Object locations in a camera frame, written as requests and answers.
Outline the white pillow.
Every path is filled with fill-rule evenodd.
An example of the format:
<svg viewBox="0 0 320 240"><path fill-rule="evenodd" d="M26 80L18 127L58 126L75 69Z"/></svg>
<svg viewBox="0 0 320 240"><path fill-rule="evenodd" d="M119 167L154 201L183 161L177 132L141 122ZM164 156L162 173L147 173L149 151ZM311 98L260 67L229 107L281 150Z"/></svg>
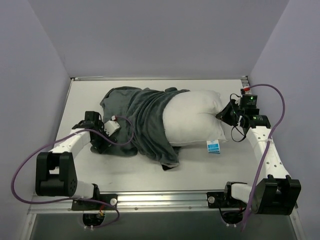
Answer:
<svg viewBox="0 0 320 240"><path fill-rule="evenodd" d="M208 141L226 142L223 124L216 115L223 109L221 95L214 90L179 93L165 106L162 121L165 136L173 147Z"/></svg>

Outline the zebra print pillowcase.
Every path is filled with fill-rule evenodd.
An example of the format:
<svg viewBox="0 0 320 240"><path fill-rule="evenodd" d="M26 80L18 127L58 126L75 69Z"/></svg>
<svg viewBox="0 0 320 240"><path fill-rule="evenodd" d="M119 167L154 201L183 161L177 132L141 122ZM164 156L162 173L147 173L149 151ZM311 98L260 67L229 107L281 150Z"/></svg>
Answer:
<svg viewBox="0 0 320 240"><path fill-rule="evenodd" d="M104 149L104 155L132 157L142 154L161 164L163 170L179 165L179 147L167 140L163 112L169 101L185 90L170 87L164 91L122 86L111 89L101 100L103 122L120 116L120 130L113 134L118 145Z"/></svg>

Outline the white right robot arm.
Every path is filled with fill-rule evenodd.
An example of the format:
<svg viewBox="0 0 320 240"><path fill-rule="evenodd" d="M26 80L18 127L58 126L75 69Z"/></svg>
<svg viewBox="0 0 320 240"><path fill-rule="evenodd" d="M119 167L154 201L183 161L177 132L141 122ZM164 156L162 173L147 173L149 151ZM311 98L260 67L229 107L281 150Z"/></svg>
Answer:
<svg viewBox="0 0 320 240"><path fill-rule="evenodd" d="M216 118L232 127L241 127L258 161L252 185L228 182L222 193L223 203L234 206L239 201L254 214L284 215L292 213L301 192L301 183L284 167L272 139L269 119L257 108L257 95L230 99Z"/></svg>

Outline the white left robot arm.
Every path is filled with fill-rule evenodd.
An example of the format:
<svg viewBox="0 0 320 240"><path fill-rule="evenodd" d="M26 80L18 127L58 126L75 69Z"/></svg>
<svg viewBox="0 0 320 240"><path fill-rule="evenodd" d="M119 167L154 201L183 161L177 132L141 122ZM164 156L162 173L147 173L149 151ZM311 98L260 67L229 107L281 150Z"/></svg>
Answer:
<svg viewBox="0 0 320 240"><path fill-rule="evenodd" d="M104 123L100 113L86 111L84 119L72 127L69 138L62 140L52 150L37 155L36 194L83 199L88 209L97 209L101 203L98 187L78 180L75 158L88 144L99 154L103 153L111 146L111 142L117 141L112 135L119 129L116 117Z"/></svg>

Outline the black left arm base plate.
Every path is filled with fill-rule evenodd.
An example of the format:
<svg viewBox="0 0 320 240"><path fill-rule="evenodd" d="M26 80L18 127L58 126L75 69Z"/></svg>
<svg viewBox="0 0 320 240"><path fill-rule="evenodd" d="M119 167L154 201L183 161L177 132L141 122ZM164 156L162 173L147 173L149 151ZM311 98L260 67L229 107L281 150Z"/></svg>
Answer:
<svg viewBox="0 0 320 240"><path fill-rule="evenodd" d="M101 193L93 198L76 198L72 201L72 211L111 211L117 208L116 193Z"/></svg>

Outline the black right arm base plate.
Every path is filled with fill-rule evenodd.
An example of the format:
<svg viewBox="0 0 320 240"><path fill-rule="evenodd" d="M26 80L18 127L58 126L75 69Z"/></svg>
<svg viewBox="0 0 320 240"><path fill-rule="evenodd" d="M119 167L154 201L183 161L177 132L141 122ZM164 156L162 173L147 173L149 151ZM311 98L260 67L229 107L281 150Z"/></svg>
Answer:
<svg viewBox="0 0 320 240"><path fill-rule="evenodd" d="M207 206L209 209L244 209L247 204L231 197L225 196L223 191L209 191L206 193Z"/></svg>

